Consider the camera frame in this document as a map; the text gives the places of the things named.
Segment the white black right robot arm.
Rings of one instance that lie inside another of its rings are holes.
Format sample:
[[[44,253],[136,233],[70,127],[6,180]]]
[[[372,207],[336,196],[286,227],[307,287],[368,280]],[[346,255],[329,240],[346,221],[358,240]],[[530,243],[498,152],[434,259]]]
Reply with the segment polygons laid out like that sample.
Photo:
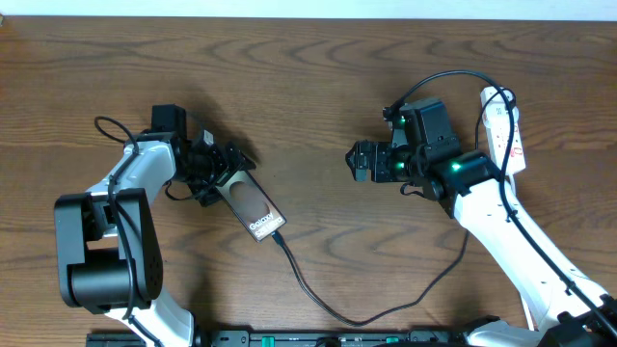
[[[388,142],[357,141],[345,160],[357,181],[402,182],[468,230],[526,301],[537,328],[498,318],[462,334],[471,346],[613,346],[616,301],[582,274],[523,209],[485,153],[463,152],[444,104],[428,98],[386,111]]]

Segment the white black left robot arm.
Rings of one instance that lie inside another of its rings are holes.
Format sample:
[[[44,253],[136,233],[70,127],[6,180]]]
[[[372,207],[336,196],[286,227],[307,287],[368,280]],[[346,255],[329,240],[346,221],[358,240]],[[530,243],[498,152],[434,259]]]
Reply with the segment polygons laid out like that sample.
[[[234,143],[218,145],[205,129],[187,131],[187,113],[155,105],[151,126],[122,140],[119,163],[81,194],[54,204],[60,295],[69,307],[118,320],[147,346],[207,346],[195,315],[163,284],[164,261],[150,206],[173,182],[208,206],[219,188],[255,162]]]

